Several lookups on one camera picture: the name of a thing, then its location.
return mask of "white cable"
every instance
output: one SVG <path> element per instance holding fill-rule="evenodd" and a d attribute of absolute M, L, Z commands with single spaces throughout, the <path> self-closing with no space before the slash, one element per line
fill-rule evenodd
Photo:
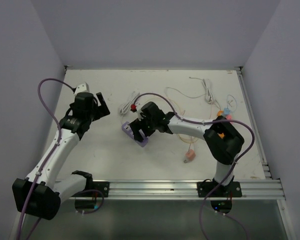
<path fill-rule="evenodd" d="M 214 94 L 212 93 L 212 90 L 211 90 L 211 81 L 209 79 L 202 79 L 202 86 L 205 90 L 205 96 L 204 96 L 204 99 L 205 101 L 208 103 L 208 104 L 214 104 L 215 103 L 215 96 Z"/>
<path fill-rule="evenodd" d="M 133 91 L 127 98 L 126 102 L 118 107 L 118 113 L 120 116 L 123 117 L 130 111 L 131 105 L 135 102 L 136 98 L 139 97 L 139 95 L 140 92 Z"/>
<path fill-rule="evenodd" d="M 187 98 L 190 98 L 190 99 L 198 99 L 198 98 L 201 98 L 202 96 L 205 95 L 205 94 L 201 94 L 201 95 L 199 95 L 199 96 L 188 96 L 188 95 L 184 94 L 183 92 L 179 91 L 179 90 L 176 89 L 176 88 L 167 86 L 166 88 L 164 88 L 164 94 L 165 94 L 167 97 L 169 97 L 169 96 L 168 96 L 168 89 L 173 89 L 173 90 L 179 92 L 180 94 L 182 94 L 183 96 L 185 96 L 185 97 L 187 97 Z"/>
<path fill-rule="evenodd" d="M 213 105 L 213 104 L 217 105 L 218 104 L 217 107 L 220 110 L 222 110 L 219 102 L 215 99 L 215 96 L 212 92 L 212 83 L 211 83 L 210 79 L 205 79 L 205 78 L 201 79 L 201 78 L 197 78 L 197 77 L 189 77 L 189 78 L 190 79 L 199 79 L 199 80 L 201 80 L 202 86 L 203 86 L 204 91 L 205 91 L 204 100 L 210 105 Z"/>

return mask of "white wall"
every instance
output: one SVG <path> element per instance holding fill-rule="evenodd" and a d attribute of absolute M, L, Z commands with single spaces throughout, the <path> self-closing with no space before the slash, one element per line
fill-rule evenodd
<path fill-rule="evenodd" d="M 76 69 L 243 66 L 279 1 L 32 0 Z"/>
<path fill-rule="evenodd" d="M 63 65 L 32 3 L 0 0 L 0 240 L 9 237 L 17 213 L 12 184 L 38 162 L 50 129 L 37 96 L 47 77 L 63 78 Z M 43 88 L 54 106 L 60 86 Z"/>
<path fill-rule="evenodd" d="M 270 170 L 300 239 L 300 0 L 281 0 L 244 66 Z"/>

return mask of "black mounting bracket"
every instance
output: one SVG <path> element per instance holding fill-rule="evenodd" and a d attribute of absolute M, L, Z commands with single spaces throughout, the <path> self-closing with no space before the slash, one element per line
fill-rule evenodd
<path fill-rule="evenodd" d="M 107 198 L 109 195 L 109 186 L 110 183 L 108 181 L 94 181 L 92 182 L 92 188 L 102 192 L 104 198 Z M 97 203 L 97 199 L 91 192 L 86 193 L 77 193 L 74 197 L 91 197 L 91 199 L 79 200 L 75 199 L 74 207 L 75 209 L 94 209 Z"/>
<path fill-rule="evenodd" d="M 199 198 L 204 198 L 218 183 L 216 181 L 199 181 L 196 183 L 196 190 Z M 232 181 L 227 186 L 219 186 L 209 198 L 241 198 L 241 186 L 240 182 Z"/>
<path fill-rule="evenodd" d="M 109 186 L 110 183 L 108 181 L 94 181 L 92 182 L 92 188 L 91 189 L 96 189 L 102 192 L 104 198 L 107 198 L 109 195 Z M 73 195 L 73 197 L 91 197 L 91 192 L 86 192 L 86 193 L 76 193 Z"/>

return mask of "glass panel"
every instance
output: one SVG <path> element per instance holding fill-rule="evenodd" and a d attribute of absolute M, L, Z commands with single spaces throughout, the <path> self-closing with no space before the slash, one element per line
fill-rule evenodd
<path fill-rule="evenodd" d="M 66 201 L 56 217 L 42 220 L 31 240 L 202 240 L 199 200 L 105 200 L 102 208 L 82 216 L 74 201 Z M 245 240 L 242 227 L 215 214 L 210 202 L 202 214 L 204 228 L 212 240 Z M 252 240 L 287 240 L 277 201 L 234 200 L 230 216 L 238 219 Z M 27 216 L 23 236 L 37 220 Z"/>

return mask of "orange plastic part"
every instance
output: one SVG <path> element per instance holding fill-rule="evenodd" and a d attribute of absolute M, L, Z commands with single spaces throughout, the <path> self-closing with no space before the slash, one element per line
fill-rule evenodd
<path fill-rule="evenodd" d="M 224 113 L 224 111 L 218 111 L 218 113 L 216 114 L 218 117 L 221 116 Z"/>

